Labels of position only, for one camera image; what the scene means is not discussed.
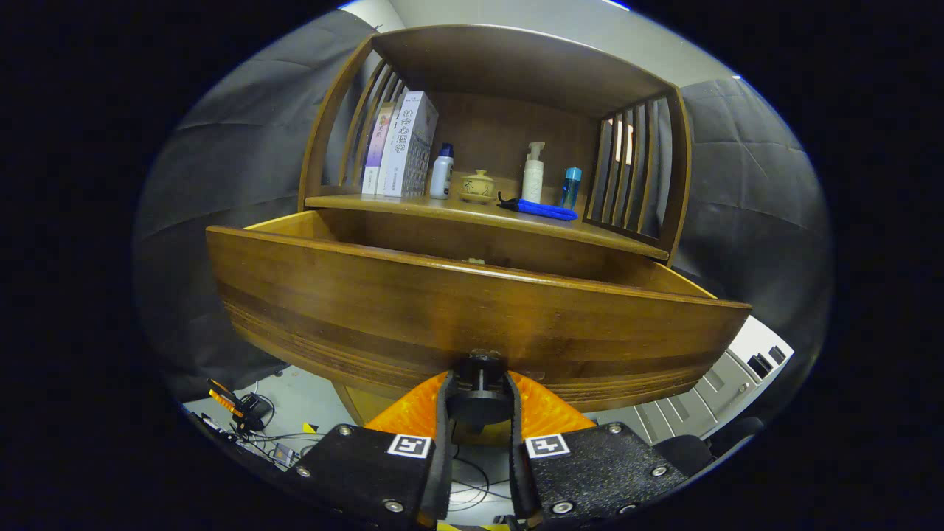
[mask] small blue bottle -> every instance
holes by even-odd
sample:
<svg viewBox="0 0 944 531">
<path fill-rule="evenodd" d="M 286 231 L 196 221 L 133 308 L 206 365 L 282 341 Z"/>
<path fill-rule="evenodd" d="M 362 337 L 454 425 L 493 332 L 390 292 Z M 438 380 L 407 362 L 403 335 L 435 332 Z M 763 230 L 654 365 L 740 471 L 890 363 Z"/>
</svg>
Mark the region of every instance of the small blue bottle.
<svg viewBox="0 0 944 531">
<path fill-rule="evenodd" d="M 577 204 L 577 192 L 581 187 L 581 169 L 567 168 L 564 177 L 564 193 L 561 194 L 561 206 L 563 208 L 574 210 Z"/>
</svg>

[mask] cabinet top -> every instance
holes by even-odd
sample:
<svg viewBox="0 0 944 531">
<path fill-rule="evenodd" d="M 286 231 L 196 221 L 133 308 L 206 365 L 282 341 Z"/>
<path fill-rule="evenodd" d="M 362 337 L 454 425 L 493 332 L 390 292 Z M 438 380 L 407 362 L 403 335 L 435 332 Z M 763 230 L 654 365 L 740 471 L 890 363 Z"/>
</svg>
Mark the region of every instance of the cabinet top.
<svg viewBox="0 0 944 531">
<path fill-rule="evenodd" d="M 507 26 L 420 26 L 372 35 L 411 90 L 490 94 L 603 118 L 676 87 L 592 46 Z"/>
</svg>

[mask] wooden shelf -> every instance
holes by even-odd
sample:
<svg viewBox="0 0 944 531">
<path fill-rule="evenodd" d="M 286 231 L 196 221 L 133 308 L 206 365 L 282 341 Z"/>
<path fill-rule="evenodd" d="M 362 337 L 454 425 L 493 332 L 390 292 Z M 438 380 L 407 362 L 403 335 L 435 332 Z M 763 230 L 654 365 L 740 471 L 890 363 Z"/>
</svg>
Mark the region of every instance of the wooden shelf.
<svg viewBox="0 0 944 531">
<path fill-rule="evenodd" d="M 625 250 L 635 254 L 665 260 L 668 253 L 620 234 L 606 231 L 580 220 L 563 221 L 539 215 L 522 214 L 501 209 L 495 204 L 476 204 L 456 199 L 433 199 L 431 197 L 385 197 L 360 194 L 345 196 L 319 196 L 305 199 L 309 208 L 331 208 L 364 210 L 388 214 L 418 215 L 436 219 L 448 219 L 465 223 L 490 225 L 502 229 L 531 232 Z"/>
<path fill-rule="evenodd" d="M 491 94 L 602 118 L 673 85 L 592 46 L 489 25 L 380 33 L 374 49 L 414 91 Z"/>
</svg>

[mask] white bottle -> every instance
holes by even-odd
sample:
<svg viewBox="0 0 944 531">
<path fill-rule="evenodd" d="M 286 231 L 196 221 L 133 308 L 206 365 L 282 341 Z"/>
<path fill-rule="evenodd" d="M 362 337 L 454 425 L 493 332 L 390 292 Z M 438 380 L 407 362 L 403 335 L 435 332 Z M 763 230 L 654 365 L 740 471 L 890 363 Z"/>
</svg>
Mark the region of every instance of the white bottle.
<svg viewBox="0 0 944 531">
<path fill-rule="evenodd" d="M 432 179 L 430 180 L 430 197 L 445 199 L 449 196 L 449 180 L 452 177 L 452 144 L 443 142 L 439 150 L 439 157 L 432 165 Z"/>
<path fill-rule="evenodd" d="M 544 148 L 543 142 L 532 142 L 528 144 L 531 153 L 525 161 L 525 178 L 521 185 L 521 198 L 532 203 L 541 202 L 541 186 L 544 184 L 544 163 L 537 160 L 541 149 Z"/>
</svg>

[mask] cable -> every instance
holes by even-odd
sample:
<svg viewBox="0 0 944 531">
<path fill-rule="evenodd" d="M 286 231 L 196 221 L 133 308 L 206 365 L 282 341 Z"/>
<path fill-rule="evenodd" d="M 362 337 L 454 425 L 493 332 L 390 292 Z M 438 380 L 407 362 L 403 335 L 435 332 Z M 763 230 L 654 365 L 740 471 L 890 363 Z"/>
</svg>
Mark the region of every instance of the cable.
<svg viewBox="0 0 944 531">
<path fill-rule="evenodd" d="M 296 436 L 324 437 L 325 434 L 310 434 L 310 433 L 307 433 L 307 432 L 301 432 L 301 433 L 297 433 L 297 434 L 285 434 L 285 435 L 283 435 L 283 436 L 256 435 L 256 437 L 257 437 L 258 439 L 266 439 L 266 440 L 275 440 L 275 439 L 278 439 L 278 438 L 296 437 Z"/>
<path fill-rule="evenodd" d="M 283 465 L 282 463 L 279 463 L 278 461 L 276 461 L 275 459 L 273 459 L 272 457 L 270 457 L 269 454 L 268 454 L 265 450 L 263 450 L 262 448 L 256 446 L 256 443 L 254 443 L 254 442 L 252 442 L 251 440 L 248 440 L 248 439 L 245 439 L 245 442 L 251 444 L 256 450 L 259 450 L 260 452 L 262 452 L 261 457 L 264 457 L 266 460 L 268 460 L 268 461 L 269 461 L 270 463 L 272 463 L 273 465 L 277 465 L 277 466 L 279 466 L 279 467 L 285 468 L 285 465 Z"/>
<path fill-rule="evenodd" d="M 497 483 L 493 483 L 493 484 L 489 485 L 489 487 L 494 487 L 494 486 L 497 485 L 498 483 L 505 483 L 506 481 L 509 481 L 509 480 L 505 479 L 505 480 L 499 481 L 499 482 L 497 482 Z M 457 494 L 457 493 L 459 493 L 459 492 L 468 492 L 469 490 L 478 490 L 478 491 L 481 491 L 481 492 L 485 492 L 485 489 L 482 488 L 482 487 L 476 487 L 475 485 L 469 485 L 469 484 L 467 484 L 467 483 L 465 483 L 465 482 L 462 482 L 462 481 L 459 481 L 459 480 L 456 480 L 456 479 L 453 479 L 452 482 L 453 482 L 453 483 L 458 483 L 459 485 L 465 485 L 466 487 L 469 487 L 469 488 L 463 488 L 462 490 L 453 490 L 452 492 L 450 492 L 450 494 Z M 492 496 L 497 496 L 498 498 L 504 498 L 504 499 L 506 499 L 506 500 L 511 500 L 511 499 L 512 499 L 511 496 L 505 496 L 504 494 L 498 494 L 498 493 L 496 493 L 496 492 L 492 492 L 491 490 L 489 490 L 488 493 L 491 494 Z"/>
<path fill-rule="evenodd" d="M 501 483 L 508 483 L 509 481 L 511 481 L 511 480 L 510 480 L 510 479 L 503 479 L 503 480 L 501 480 L 501 481 L 496 481 L 495 483 L 491 484 L 490 487 L 494 487 L 495 485 L 498 485 L 498 484 L 501 484 Z M 468 487 L 468 488 L 462 488 L 462 489 L 460 489 L 460 490 L 452 490 L 452 491 L 450 492 L 450 494 L 458 494 L 458 493 L 460 493 L 460 492 L 468 492 L 469 490 L 483 490 L 482 487 L 476 487 L 476 486 L 474 486 L 474 485 L 469 485 L 469 484 L 467 484 L 467 483 L 463 483 L 463 482 L 461 482 L 461 481 L 456 481 L 456 480 L 454 480 L 454 479 L 452 480 L 452 482 L 453 482 L 453 483 L 458 483 L 458 484 L 460 484 L 460 485 L 465 485 L 465 486 Z M 502 495 L 502 494 L 496 494 L 496 493 L 492 492 L 491 490 L 489 491 L 489 494 L 491 494 L 491 495 L 493 495 L 493 496 L 497 496 L 497 497 L 499 497 L 499 498 L 506 498 L 506 499 L 508 499 L 508 500 L 511 500 L 511 498 L 509 498 L 508 496 L 504 496 L 504 495 Z"/>
<path fill-rule="evenodd" d="M 303 441 L 304 441 L 304 440 L 307 440 L 307 441 L 310 441 L 310 442 L 320 442 L 321 439 L 322 439 L 322 437 L 312 438 L 312 434 L 305 434 L 305 435 L 307 435 L 307 437 L 298 437 L 298 436 L 296 436 L 296 437 L 273 437 L 273 438 L 269 438 L 269 437 L 253 437 L 252 440 L 254 440 L 254 441 L 256 441 L 256 442 L 275 442 L 275 441 L 280 441 L 280 440 L 303 440 Z"/>
<path fill-rule="evenodd" d="M 463 463 L 465 463 L 466 465 L 469 465 L 470 467 L 472 467 L 472 468 L 474 468 L 475 470 L 479 471 L 479 473 L 481 474 L 481 477 L 485 479 L 485 489 L 477 488 L 477 490 L 480 490 L 480 491 L 482 492 L 482 496 L 481 496 L 481 499 L 480 499 L 480 500 L 476 500 L 474 504 L 472 504 L 472 505 L 470 505 L 470 506 L 468 506 L 468 507 L 463 507 L 463 508 L 461 508 L 461 509 L 455 509 L 455 510 L 450 511 L 450 512 L 464 511 L 464 510 L 466 510 L 466 509 L 471 509 L 471 508 L 473 508 L 473 507 L 476 507 L 476 506 L 478 506 L 480 503 L 484 502 L 485 499 L 488 498 L 488 495 L 491 494 L 491 492 L 490 492 L 490 490 L 489 490 L 489 487 L 490 487 L 490 483 L 491 483 L 491 482 L 488 480 L 488 474 L 485 473 L 485 470 L 483 470 L 482 467 L 480 467 L 479 465 L 476 465 L 476 464 L 473 463 L 472 461 L 468 461 L 468 460 L 466 460 L 466 459 L 462 459 L 461 457 L 458 457 L 459 451 L 460 451 L 461 449 L 462 449 L 462 445 L 456 445 L 456 454 L 453 455 L 453 457 L 452 457 L 453 460 L 463 462 Z M 456 483 L 461 483 L 462 485 L 466 485 L 467 487 L 472 487 L 472 486 L 470 486 L 470 485 L 468 485 L 468 484 L 466 484 L 466 483 L 462 483 L 462 482 L 459 482 L 459 481 L 457 481 Z"/>
</svg>

